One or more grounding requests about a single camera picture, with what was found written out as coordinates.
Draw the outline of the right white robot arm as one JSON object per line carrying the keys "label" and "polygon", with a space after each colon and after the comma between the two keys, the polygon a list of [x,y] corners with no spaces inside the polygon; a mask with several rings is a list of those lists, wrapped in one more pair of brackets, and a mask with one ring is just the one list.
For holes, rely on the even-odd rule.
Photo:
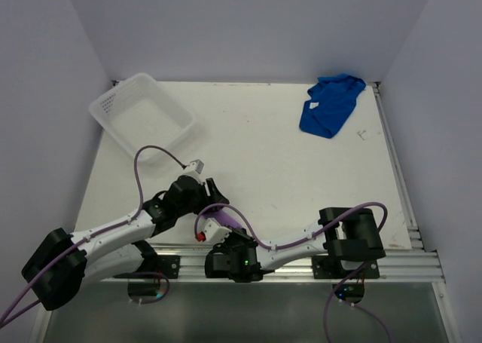
{"label": "right white robot arm", "polygon": [[250,283],[288,263],[310,258],[316,277],[352,277],[362,264],[376,264],[386,255],[380,237],[383,224],[375,221],[371,208],[371,204],[325,208],[301,232],[269,240],[259,239],[243,216],[235,219],[223,210],[204,213],[195,232],[199,241],[213,245],[206,255],[204,274]]}

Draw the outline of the purple towel black trim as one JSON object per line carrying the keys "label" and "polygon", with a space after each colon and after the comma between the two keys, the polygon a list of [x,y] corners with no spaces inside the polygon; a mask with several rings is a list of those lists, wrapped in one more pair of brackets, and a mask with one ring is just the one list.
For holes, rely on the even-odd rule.
{"label": "purple towel black trim", "polygon": [[203,216],[205,218],[214,219],[217,223],[222,226],[234,229],[241,229],[242,225],[228,213],[224,212],[223,210],[218,210],[215,212],[204,213]]}

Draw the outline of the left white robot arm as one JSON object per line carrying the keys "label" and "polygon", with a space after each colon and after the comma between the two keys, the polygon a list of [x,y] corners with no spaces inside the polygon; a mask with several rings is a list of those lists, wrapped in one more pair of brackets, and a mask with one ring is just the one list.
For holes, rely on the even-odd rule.
{"label": "left white robot arm", "polygon": [[124,247],[146,248],[146,240],[175,226],[188,214],[199,214],[212,204],[229,204],[212,178],[198,182],[180,176],[168,190],[141,203],[140,209],[98,228],[67,233],[51,231],[22,269],[40,303],[48,311],[62,307],[87,281],[87,269]]}

